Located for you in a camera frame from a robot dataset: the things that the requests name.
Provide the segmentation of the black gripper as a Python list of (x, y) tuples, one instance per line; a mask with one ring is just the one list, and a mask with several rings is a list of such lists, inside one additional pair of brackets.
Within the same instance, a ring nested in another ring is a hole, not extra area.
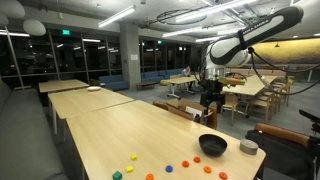
[(200, 85), (204, 89), (201, 93), (200, 104), (208, 108), (213, 102), (216, 103), (217, 112), (220, 113), (225, 104), (225, 94), (222, 92), (223, 84), (218, 80), (202, 80)]

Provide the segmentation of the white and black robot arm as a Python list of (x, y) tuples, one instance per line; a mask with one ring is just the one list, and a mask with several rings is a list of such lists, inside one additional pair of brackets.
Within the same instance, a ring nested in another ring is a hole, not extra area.
[(200, 81), (204, 89), (200, 104), (207, 109), (215, 102), (217, 109), (221, 110), (225, 95), (220, 79), (225, 76), (225, 67), (245, 65), (250, 58), (250, 47), (296, 26), (303, 16), (304, 11), (300, 6), (285, 7), (211, 43), (207, 47), (203, 79)]

